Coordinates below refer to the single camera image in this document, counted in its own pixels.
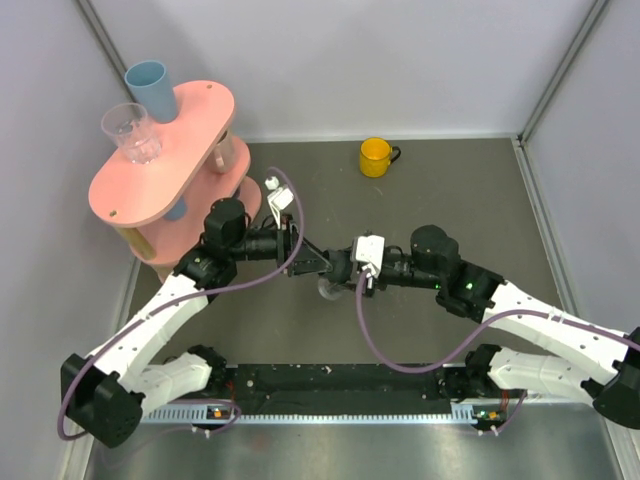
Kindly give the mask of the grey threaded coupling nut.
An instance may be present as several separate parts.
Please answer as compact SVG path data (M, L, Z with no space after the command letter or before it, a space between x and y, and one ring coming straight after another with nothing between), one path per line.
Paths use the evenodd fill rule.
M327 250L324 256L330 264L330 269L324 273L324 277L333 284L349 283L354 269L351 250Z

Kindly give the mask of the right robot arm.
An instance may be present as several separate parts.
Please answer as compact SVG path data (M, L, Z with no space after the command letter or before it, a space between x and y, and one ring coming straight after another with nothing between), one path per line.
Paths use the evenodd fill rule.
M383 237L354 242L361 269L357 293L384 285L434 289L447 312L506 331L545 350L528 355L483 345L467 359L467 384L487 396L496 389L561 396L591 405L611 422L639 427L639 333L594 325L546 304L502 276L463 260L459 244L435 225L417 228L408 254Z

